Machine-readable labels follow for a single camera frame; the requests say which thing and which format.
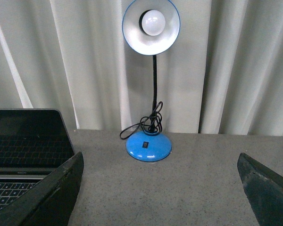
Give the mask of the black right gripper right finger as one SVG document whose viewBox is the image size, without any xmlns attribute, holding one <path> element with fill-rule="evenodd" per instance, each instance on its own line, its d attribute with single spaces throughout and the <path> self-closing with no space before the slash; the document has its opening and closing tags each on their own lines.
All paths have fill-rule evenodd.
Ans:
<svg viewBox="0 0 283 226">
<path fill-rule="evenodd" d="M 259 225 L 283 226 L 283 177 L 245 153 L 237 169 Z"/>
</svg>

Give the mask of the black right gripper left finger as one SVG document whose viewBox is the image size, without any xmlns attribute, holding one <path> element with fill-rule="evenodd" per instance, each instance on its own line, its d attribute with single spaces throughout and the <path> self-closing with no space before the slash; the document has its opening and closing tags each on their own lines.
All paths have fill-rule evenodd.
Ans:
<svg viewBox="0 0 283 226">
<path fill-rule="evenodd" d="M 0 226 L 66 226 L 84 169 L 78 152 L 20 198 L 0 210 Z"/>
</svg>

